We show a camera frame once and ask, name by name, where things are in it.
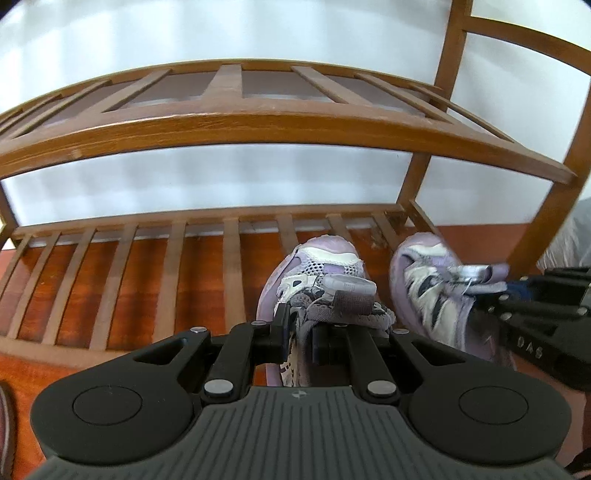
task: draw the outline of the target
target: gray textured surface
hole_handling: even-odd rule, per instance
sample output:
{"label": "gray textured surface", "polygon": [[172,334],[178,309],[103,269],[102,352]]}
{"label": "gray textured surface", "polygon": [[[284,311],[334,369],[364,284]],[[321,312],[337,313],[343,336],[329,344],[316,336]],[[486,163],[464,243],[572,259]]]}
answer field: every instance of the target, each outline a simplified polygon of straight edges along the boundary
{"label": "gray textured surface", "polygon": [[48,460],[29,480],[564,480],[552,460],[509,469],[467,465],[436,452],[393,407],[350,387],[254,387],[210,406],[176,445],[132,465],[97,468]]}

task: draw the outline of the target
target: purple sneaker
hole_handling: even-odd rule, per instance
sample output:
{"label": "purple sneaker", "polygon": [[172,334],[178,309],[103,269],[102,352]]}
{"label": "purple sneaker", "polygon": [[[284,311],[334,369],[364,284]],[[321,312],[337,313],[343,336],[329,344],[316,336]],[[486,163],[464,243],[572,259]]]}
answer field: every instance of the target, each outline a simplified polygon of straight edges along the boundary
{"label": "purple sneaker", "polygon": [[394,314],[374,301],[375,293],[363,261],[344,238],[322,235],[298,245],[267,280],[256,312],[270,322],[277,305],[287,301],[298,312],[288,361],[267,364],[267,385],[309,385],[309,334],[318,322],[354,323],[385,334]]}
{"label": "purple sneaker", "polygon": [[474,295],[506,290],[505,264],[462,265],[432,233],[406,239],[390,263],[390,292],[398,319],[415,333],[482,359],[513,367],[498,346],[498,327],[472,312]]}

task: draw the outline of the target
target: screw head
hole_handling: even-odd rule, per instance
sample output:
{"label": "screw head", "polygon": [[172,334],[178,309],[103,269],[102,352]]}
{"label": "screw head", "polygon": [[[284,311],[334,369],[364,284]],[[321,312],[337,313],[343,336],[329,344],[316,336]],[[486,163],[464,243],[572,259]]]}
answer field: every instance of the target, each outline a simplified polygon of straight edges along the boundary
{"label": "screw head", "polygon": [[227,397],[234,390],[234,384],[224,378],[215,378],[205,382],[203,389],[211,397]]}
{"label": "screw head", "polygon": [[396,390],[396,384],[388,380],[374,380],[368,384],[368,393],[373,397],[389,397]]}

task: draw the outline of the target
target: reddish-brown floor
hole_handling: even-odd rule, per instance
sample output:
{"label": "reddish-brown floor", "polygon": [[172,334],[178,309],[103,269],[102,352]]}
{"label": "reddish-brown floor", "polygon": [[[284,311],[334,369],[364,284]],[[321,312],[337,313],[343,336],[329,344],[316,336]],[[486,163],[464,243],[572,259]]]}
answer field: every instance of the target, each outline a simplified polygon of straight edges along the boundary
{"label": "reddish-brown floor", "polygon": [[[525,226],[452,226],[440,229],[448,244],[464,262],[495,262],[506,258],[524,232]],[[387,276],[391,255],[389,249],[376,232],[359,230],[351,233],[371,278],[378,285],[381,299],[391,305]],[[300,242],[304,242],[318,234],[319,232],[299,232],[298,238]],[[89,247],[66,307],[57,338],[59,345],[88,347],[93,320],[115,248],[116,244],[113,242],[91,244]],[[115,307],[109,349],[135,349],[151,341],[165,248],[166,240],[162,239],[133,243]],[[246,314],[253,319],[260,292],[267,277],[283,259],[283,253],[279,235],[276,233],[242,235],[241,248]],[[71,245],[54,249],[26,312],[19,338],[37,341],[42,338],[53,298],[73,251],[74,246]],[[8,329],[20,292],[39,254],[39,248],[31,248],[25,253],[0,300],[0,334],[6,333]],[[12,251],[0,253],[0,273],[5,269],[11,255]],[[176,331],[186,330],[194,325],[206,326],[215,335],[225,332],[220,236],[192,237],[184,241],[177,295]],[[28,423],[31,403],[45,386],[71,371],[7,356],[0,356],[0,361],[0,377],[12,386],[18,409],[14,479],[19,480],[43,461],[43,455]],[[259,374],[257,381],[263,380],[264,377]],[[572,434],[572,438],[575,441],[573,448],[578,448],[576,432]],[[578,438],[580,444],[580,426]]]}

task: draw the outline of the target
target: logo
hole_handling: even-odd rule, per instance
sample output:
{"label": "logo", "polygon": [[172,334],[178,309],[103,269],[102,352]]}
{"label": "logo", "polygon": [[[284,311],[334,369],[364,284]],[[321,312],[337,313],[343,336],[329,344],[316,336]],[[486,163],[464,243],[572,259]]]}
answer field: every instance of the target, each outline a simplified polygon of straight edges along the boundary
{"label": "logo", "polygon": [[292,397],[297,398],[298,400],[302,397],[305,397],[306,395],[307,393],[303,390],[298,390],[297,392],[291,394]]}

